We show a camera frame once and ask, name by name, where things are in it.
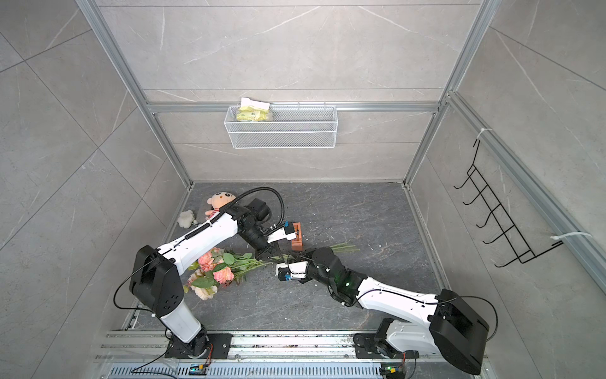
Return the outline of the small grey plush toy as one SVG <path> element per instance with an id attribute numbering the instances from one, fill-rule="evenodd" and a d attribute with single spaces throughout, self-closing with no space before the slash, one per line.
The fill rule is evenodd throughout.
<path id="1" fill-rule="evenodd" d="M 197 218 L 192 210 L 181 212 L 177 219 L 178 226 L 183 229 L 189 229 L 198 224 Z"/>

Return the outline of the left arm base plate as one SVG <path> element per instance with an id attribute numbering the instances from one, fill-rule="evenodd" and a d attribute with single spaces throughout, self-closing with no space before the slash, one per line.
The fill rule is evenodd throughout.
<path id="1" fill-rule="evenodd" d="M 207 358 L 225 359 L 229 355 L 233 335 L 230 333 L 203 333 L 189 343 L 184 343 L 176 336 L 170 339 L 165 358 L 196 359 Z"/>

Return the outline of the pink plush doll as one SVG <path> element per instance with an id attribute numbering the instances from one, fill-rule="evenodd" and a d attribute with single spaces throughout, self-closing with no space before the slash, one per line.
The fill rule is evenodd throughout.
<path id="1" fill-rule="evenodd" d="M 211 210 L 205 212 L 207 220 L 213 218 L 224 205 L 232 202 L 236 196 L 229 192 L 218 192 L 213 194 L 208 200 L 207 204 L 211 206 Z"/>

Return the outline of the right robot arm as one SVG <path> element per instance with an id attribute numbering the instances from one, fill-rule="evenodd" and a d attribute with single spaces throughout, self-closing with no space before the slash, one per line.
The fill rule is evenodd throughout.
<path id="1" fill-rule="evenodd" d="M 286 280 L 315 280 L 343 306 L 387 314 L 375 335 L 378 354 L 439 354 L 460 371 L 480 374 L 489 323 L 461 295 L 448 289 L 422 294 L 383 284 L 346 268 L 330 247 L 289 257 L 285 264 Z"/>

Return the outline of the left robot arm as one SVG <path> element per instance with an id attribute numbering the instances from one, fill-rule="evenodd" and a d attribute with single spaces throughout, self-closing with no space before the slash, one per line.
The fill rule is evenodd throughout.
<path id="1" fill-rule="evenodd" d="M 211 298 L 219 287 L 274 256 L 262 224 L 271 216 L 259 199 L 214 212 L 191 232 L 158 248 L 136 254 L 129 291 L 170 332 L 167 356 L 198 358 L 209 350 L 207 332 L 184 300 L 188 290 Z"/>

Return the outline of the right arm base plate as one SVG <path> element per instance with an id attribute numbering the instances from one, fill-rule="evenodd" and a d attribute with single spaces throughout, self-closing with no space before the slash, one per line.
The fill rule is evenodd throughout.
<path id="1" fill-rule="evenodd" d="M 384 340 L 378 340 L 373 333 L 355 333 L 353 345 L 356 358 L 420 358 L 418 351 L 399 352 Z"/>

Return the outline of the artificial pink flower bouquet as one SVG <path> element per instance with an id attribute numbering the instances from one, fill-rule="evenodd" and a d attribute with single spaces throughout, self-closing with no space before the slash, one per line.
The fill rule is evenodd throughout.
<path id="1" fill-rule="evenodd" d="M 233 250 L 214 247 L 187 268 L 190 275 L 183 290 L 186 293 L 193 292 L 202 300 L 210 300 L 221 287 L 241 284 L 246 280 L 246 274 L 257 268 L 278 265 L 285 260 L 293 266 L 294 259 L 293 254 L 283 254 L 270 257 L 266 262 L 254 258 L 252 253 L 238 254 Z"/>

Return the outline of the yellow green packet in basket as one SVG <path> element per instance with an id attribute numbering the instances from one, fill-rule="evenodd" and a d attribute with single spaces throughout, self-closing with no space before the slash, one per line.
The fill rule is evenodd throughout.
<path id="1" fill-rule="evenodd" d="M 239 122 L 268 122 L 273 120 L 271 104 L 242 97 L 236 113 Z"/>

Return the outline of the black wall hook rack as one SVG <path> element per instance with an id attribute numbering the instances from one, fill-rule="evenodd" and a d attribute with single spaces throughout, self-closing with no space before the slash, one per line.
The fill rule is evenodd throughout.
<path id="1" fill-rule="evenodd" d="M 475 224 L 478 229 L 485 229 L 487 226 L 494 225 L 498 228 L 498 233 L 489 240 L 482 240 L 484 246 L 490 246 L 500 240 L 506 242 L 507 247 L 513 253 L 512 259 L 497 264 L 496 268 L 506 268 L 514 263 L 524 265 L 528 262 L 538 259 L 561 246 L 563 242 L 556 240 L 546 250 L 536 251 L 528 242 L 527 238 L 522 233 L 519 226 L 511 217 L 507 207 L 499 199 L 496 192 L 490 186 L 487 179 L 478 168 L 477 161 L 481 142 L 475 140 L 473 143 L 473 159 L 469 168 L 466 170 L 465 179 L 458 186 L 453 186 L 455 190 L 463 190 L 467 187 L 474 190 L 475 196 L 468 201 L 463 201 L 465 206 L 475 205 L 480 202 L 487 209 L 488 213 L 483 223 Z"/>

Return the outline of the orange tape dispenser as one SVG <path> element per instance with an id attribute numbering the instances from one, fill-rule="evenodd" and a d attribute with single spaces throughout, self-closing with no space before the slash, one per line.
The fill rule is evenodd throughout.
<path id="1" fill-rule="evenodd" d="M 295 231 L 295 239 L 291 241 L 291 249 L 294 252 L 302 252 L 304 250 L 304 246 L 301 224 L 293 223 L 293 227 Z"/>

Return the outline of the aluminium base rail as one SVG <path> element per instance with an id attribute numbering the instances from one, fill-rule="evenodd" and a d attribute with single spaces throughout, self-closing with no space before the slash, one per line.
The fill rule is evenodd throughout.
<path id="1" fill-rule="evenodd" d="M 162 331 L 116 331 L 93 353 L 91 378 L 467 378 L 437 355 L 383 358 L 370 332 L 215 331 L 206 351 L 180 355 Z"/>

